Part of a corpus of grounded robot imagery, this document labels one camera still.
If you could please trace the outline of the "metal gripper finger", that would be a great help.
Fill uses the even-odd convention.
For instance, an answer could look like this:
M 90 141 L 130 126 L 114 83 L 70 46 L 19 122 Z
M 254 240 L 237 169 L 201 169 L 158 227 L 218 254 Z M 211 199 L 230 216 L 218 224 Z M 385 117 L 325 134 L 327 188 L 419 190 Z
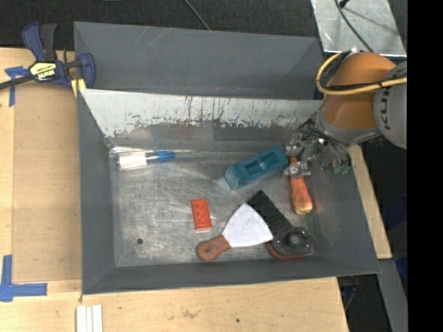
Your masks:
M 287 156 L 299 156 L 306 147 L 306 136 L 302 133 L 294 133 L 283 145 L 283 152 Z
M 283 174 L 289 178 L 304 178 L 311 176 L 311 170 L 307 162 L 295 162 L 290 164 Z

